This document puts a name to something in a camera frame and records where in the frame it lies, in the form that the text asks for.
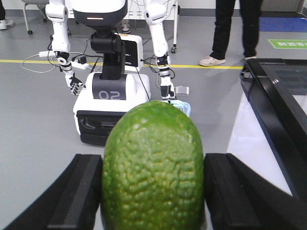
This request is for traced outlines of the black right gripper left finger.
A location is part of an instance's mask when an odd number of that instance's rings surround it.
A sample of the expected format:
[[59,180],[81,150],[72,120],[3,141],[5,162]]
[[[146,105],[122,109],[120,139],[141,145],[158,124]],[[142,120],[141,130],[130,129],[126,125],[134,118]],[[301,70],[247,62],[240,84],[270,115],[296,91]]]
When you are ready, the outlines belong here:
[[102,157],[76,154],[54,183],[7,230],[92,230],[101,197]]

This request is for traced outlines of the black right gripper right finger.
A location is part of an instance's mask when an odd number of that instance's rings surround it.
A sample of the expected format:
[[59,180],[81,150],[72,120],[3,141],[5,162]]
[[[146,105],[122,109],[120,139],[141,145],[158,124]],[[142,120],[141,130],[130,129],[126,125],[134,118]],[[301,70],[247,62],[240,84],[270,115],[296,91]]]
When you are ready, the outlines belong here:
[[232,154],[207,153],[204,192],[215,230],[305,230],[307,204]]

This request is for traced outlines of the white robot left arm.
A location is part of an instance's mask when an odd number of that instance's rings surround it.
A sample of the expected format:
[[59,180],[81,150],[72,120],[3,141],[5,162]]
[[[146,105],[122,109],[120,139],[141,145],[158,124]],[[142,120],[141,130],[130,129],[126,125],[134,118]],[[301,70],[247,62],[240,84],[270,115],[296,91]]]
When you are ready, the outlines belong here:
[[169,77],[168,45],[163,29],[166,8],[158,0],[145,0],[144,7],[144,18],[150,29],[159,75],[161,77]]

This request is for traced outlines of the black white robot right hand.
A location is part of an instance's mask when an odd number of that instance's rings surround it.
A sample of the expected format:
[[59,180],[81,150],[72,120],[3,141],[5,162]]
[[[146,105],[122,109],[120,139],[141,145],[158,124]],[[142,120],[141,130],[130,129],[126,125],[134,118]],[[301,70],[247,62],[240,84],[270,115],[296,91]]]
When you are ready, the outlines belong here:
[[66,74],[65,80],[72,95],[79,95],[81,90],[86,88],[86,85],[77,77],[75,77],[74,72]]

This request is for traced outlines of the black white robot left hand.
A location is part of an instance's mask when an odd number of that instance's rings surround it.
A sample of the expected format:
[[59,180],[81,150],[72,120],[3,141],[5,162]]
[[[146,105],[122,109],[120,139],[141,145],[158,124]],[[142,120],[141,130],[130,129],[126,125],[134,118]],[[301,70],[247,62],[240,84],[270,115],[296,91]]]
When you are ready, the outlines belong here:
[[161,77],[160,91],[162,100],[171,103],[176,99],[175,88],[171,81],[171,77]]

